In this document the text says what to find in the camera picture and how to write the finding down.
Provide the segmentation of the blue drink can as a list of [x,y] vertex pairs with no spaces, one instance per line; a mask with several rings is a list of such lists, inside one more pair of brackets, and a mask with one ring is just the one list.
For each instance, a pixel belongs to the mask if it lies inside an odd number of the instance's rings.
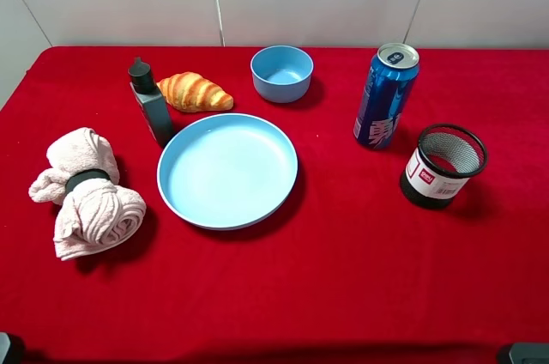
[[419,54],[413,47],[388,43],[378,48],[353,127],[361,145],[368,149],[389,146],[418,75]]

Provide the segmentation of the light blue plate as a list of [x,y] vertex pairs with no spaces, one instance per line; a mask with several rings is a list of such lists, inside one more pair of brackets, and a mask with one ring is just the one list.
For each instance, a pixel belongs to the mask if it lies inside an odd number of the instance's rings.
[[165,146],[157,186],[179,218],[209,230],[247,228],[290,196],[299,172],[289,137],[268,120],[222,113],[187,125]]

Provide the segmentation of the small blue bowl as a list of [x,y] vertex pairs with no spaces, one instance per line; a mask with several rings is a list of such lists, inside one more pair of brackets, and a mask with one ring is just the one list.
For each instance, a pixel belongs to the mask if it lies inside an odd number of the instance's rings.
[[286,104],[301,99],[311,85],[311,56],[289,45],[273,45],[257,52],[250,61],[253,86],[265,100]]

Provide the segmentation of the croissant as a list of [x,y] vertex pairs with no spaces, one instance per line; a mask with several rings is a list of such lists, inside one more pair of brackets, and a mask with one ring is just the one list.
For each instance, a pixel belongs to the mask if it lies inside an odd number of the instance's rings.
[[221,86],[195,72],[184,72],[157,82],[166,102],[180,112],[215,112],[233,108],[233,97]]

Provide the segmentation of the red tablecloth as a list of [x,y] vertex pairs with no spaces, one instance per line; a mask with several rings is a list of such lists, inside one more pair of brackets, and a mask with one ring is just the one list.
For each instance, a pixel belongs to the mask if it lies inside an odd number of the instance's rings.
[[[1,328],[26,361],[59,363],[492,363],[548,339],[548,54],[420,51],[390,146],[353,137],[370,49],[313,48],[313,81],[289,105],[251,82],[252,47],[44,50],[1,111]],[[292,140],[299,175],[268,219],[229,232],[174,215],[156,183],[160,148],[131,93],[135,58],[156,77],[192,70],[237,112]],[[400,178],[423,129],[455,124],[485,169],[443,209]],[[112,144],[122,184],[147,203],[110,251],[63,262],[57,208],[28,188],[73,129]]]

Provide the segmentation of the dark grey pump bottle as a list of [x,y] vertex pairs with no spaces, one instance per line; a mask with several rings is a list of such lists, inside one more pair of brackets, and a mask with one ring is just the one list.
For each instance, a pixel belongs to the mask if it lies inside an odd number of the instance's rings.
[[166,100],[156,83],[149,64],[135,58],[128,69],[130,87],[155,141],[164,148],[173,136]]

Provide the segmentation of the black mesh pen holder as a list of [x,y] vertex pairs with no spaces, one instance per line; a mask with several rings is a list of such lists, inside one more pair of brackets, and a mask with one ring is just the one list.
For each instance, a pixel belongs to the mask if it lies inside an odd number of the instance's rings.
[[424,209],[443,209],[487,164],[485,144],[455,124],[433,124],[419,135],[400,178],[404,197]]

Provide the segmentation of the black towel band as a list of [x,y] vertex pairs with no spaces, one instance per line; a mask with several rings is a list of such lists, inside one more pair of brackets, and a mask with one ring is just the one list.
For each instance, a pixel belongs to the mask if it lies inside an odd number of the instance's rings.
[[85,171],[81,171],[71,176],[65,183],[65,193],[71,193],[79,184],[90,179],[106,179],[111,180],[109,174],[101,169],[92,168]]

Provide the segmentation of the rolled pink towel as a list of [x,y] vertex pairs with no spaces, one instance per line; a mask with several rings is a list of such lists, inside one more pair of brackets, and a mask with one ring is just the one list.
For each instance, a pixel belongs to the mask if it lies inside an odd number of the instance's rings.
[[[35,203],[60,206],[53,235],[57,258],[68,261],[106,251],[141,226],[147,205],[138,192],[119,184],[118,164],[106,138],[81,127],[52,143],[46,158],[50,167],[30,185],[28,195]],[[111,180],[90,179],[65,193],[71,176],[92,168],[106,171]]]

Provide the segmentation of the dark base corner right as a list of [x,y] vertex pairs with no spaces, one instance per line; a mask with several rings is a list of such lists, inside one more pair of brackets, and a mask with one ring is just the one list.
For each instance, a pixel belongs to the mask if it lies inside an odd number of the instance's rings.
[[505,344],[497,354],[498,364],[549,364],[549,343]]

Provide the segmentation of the dark base corner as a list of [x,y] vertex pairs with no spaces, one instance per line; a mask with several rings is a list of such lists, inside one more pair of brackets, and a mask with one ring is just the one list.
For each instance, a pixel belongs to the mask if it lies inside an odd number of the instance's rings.
[[0,363],[9,363],[12,349],[12,341],[7,333],[0,333]]
[[497,354],[498,364],[549,364],[549,343],[505,344]]

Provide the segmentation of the dark base corner left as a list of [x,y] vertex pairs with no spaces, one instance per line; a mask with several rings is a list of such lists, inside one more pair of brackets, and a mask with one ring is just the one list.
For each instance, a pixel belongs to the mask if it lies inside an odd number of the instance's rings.
[[7,333],[0,333],[0,363],[9,363],[12,349],[12,341]]

